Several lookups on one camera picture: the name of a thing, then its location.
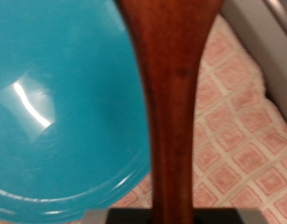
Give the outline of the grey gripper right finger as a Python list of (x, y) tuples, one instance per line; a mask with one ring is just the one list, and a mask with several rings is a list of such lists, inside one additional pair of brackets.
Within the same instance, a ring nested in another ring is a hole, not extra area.
[(268, 224), (258, 209), (197, 208), (194, 224)]

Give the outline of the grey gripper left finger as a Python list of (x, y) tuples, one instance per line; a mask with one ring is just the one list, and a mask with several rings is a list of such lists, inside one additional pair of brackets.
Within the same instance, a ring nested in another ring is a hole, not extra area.
[(109, 208), (89, 210), (81, 224), (151, 224), (151, 210), (139, 208)]

